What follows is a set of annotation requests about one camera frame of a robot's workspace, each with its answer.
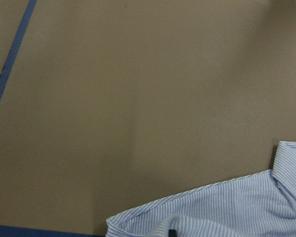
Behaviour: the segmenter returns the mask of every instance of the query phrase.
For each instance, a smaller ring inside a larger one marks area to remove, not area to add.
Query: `striped shirt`
[[[152,201],[107,219],[107,237],[296,237],[296,142],[266,170]]]

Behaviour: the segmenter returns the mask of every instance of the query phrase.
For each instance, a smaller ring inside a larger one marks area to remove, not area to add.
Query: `blue tape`
[[[16,58],[19,48],[21,46],[23,36],[24,36],[26,28],[29,24],[29,21],[30,21],[31,15],[33,13],[33,10],[35,8],[36,2],[37,2],[37,0],[29,0],[29,3],[25,9],[24,15],[23,15],[22,20],[20,22],[19,28],[15,34],[10,51],[8,53],[6,60],[5,60],[3,69],[0,74],[0,100],[2,98],[4,88],[5,88],[6,83],[8,81],[10,72],[12,70],[15,58]]]
[[[0,237],[101,237],[59,231],[44,231],[11,226],[0,226]]]

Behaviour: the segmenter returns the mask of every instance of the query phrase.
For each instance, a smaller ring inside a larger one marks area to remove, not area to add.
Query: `collar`
[[[296,142],[279,142],[272,176],[296,200]]]

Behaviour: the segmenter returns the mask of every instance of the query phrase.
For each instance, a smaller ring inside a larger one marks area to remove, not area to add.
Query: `striped cloth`
[[[107,219],[107,237],[296,237],[296,142],[273,170],[206,185]]]

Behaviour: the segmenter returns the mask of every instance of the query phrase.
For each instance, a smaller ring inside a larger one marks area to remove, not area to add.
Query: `blue and white striped fabric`
[[[273,170],[203,186],[107,219],[107,237],[296,237],[296,142]]]

